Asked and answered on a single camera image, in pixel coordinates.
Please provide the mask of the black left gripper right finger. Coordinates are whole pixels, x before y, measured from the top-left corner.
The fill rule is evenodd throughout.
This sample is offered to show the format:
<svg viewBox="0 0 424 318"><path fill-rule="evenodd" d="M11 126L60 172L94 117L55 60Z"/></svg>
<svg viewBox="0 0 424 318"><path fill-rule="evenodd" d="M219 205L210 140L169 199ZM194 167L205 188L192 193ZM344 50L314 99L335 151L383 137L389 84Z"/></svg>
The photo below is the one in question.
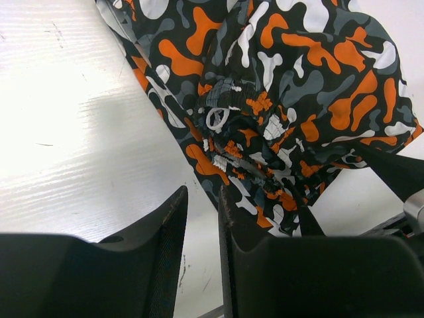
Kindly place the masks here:
<svg viewBox="0 0 424 318"><path fill-rule="evenodd" d="M422 317L423 262L387 236L275 237L219 192L225 317Z"/></svg>

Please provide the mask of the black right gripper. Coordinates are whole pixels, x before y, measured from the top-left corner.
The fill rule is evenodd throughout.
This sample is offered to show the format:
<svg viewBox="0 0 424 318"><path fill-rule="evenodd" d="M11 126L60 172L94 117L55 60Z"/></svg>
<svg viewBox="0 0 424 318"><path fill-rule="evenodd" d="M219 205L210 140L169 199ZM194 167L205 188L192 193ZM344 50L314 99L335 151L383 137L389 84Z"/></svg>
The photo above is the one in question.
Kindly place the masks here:
<svg viewBox="0 0 424 318"><path fill-rule="evenodd" d="M423 234L423 159L385 152L355 142L352 147L372 171L403 202L403 212L380 223L363 236L395 236L403 239ZM283 210L298 217L298 228L306 237L325 237L321 226L294 184L282 179Z"/></svg>

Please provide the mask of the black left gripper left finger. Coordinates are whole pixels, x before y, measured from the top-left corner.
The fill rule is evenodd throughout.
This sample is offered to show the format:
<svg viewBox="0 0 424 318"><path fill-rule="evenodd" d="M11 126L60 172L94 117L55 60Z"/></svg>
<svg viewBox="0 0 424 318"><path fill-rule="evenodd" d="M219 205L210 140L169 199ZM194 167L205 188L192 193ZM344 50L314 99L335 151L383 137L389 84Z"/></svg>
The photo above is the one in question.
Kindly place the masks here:
<svg viewBox="0 0 424 318"><path fill-rule="evenodd" d="M171 317L186 232L188 190L126 228L87 242L1 235L2 317Z"/></svg>

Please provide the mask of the orange camouflage shorts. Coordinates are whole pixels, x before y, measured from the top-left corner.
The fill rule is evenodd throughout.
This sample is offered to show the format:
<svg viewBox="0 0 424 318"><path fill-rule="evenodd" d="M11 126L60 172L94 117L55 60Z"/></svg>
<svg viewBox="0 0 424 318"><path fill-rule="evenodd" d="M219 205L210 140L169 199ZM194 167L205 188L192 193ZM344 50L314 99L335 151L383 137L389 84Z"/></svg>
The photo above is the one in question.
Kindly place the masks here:
<svg viewBox="0 0 424 318"><path fill-rule="evenodd" d="M255 223L301 234L352 145L398 154L423 133L383 26L353 1L98 1L137 80L213 204L221 184Z"/></svg>

